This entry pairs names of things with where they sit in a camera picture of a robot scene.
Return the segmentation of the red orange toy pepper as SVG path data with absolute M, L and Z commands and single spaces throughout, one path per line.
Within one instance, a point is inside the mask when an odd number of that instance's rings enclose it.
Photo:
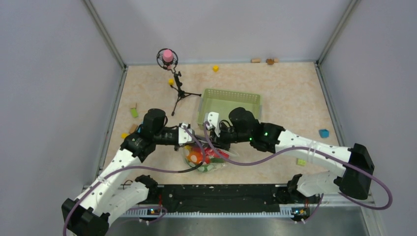
M 199 147 L 186 146 L 184 148 L 185 161 L 191 167 L 200 164 L 203 160 L 203 155 Z

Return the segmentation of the clear zip top bag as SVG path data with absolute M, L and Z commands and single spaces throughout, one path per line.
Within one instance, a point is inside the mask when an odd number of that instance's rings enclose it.
M 189 144 L 189 145 L 186 145 L 186 146 L 194 146 L 194 147 L 199 147 L 197 144 Z M 185 161 L 185 154 L 184 154 L 184 148 L 186 147 L 186 146 L 184 146 L 183 148 L 182 148 L 182 153 L 183 153 L 183 157 L 184 157 L 184 161 Z M 202 142 L 202 146 L 203 146 L 203 149 L 205 149 L 205 148 L 207 148 L 207 147 L 210 147 L 209 145 L 208 145 L 208 143 L 207 142 Z M 203 160 L 202 160 L 202 164 L 204 164 L 205 162 L 206 163 L 210 163 L 210 160 L 211 159 L 209 159 L 207 156 L 206 156 L 206 154 L 205 154 L 205 157 L 203 157 Z

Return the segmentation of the green toy cabbage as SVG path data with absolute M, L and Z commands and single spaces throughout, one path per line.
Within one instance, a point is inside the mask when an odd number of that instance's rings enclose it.
M 226 161 L 223 159 L 211 159 L 210 163 L 204 163 L 202 166 L 197 168 L 197 171 L 207 173 L 207 172 L 213 172 L 215 170 L 221 169 L 226 166 Z

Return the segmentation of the red toy chili pepper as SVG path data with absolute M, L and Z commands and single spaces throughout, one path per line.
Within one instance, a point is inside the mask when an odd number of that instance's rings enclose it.
M 204 150 L 205 150 L 206 156 L 209 159 L 221 158 L 220 155 L 224 156 L 225 158 L 229 158 L 229 156 L 230 156 L 228 152 L 226 152 L 222 149 L 219 149 L 219 148 L 212 149 L 210 147 L 206 147 Z

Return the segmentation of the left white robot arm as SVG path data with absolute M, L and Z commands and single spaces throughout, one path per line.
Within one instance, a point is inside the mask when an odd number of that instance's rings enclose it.
M 61 206 L 64 218 L 64 236 L 104 236 L 112 223 L 140 202 L 152 203 L 157 199 L 157 182 L 142 175 L 124 190 L 130 171 L 135 169 L 163 172 L 162 169 L 143 166 L 156 147 L 179 148 L 191 143 L 193 130 L 188 123 L 167 126 L 166 113 L 150 109 L 142 123 L 128 134 L 114 158 L 96 180 L 75 199 L 66 199 Z

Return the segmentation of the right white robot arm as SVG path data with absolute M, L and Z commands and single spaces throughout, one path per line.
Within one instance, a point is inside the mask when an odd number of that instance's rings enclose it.
M 280 125 L 260 122 L 243 107 L 233 109 L 229 121 L 230 124 L 224 124 L 216 112 L 205 115 L 211 139 L 223 148 L 249 142 L 258 151 L 286 154 L 326 169 L 312 175 L 295 175 L 288 182 L 288 195 L 293 202 L 338 192 L 357 200 L 367 199 L 375 166 L 364 145 L 340 147 L 317 142 Z

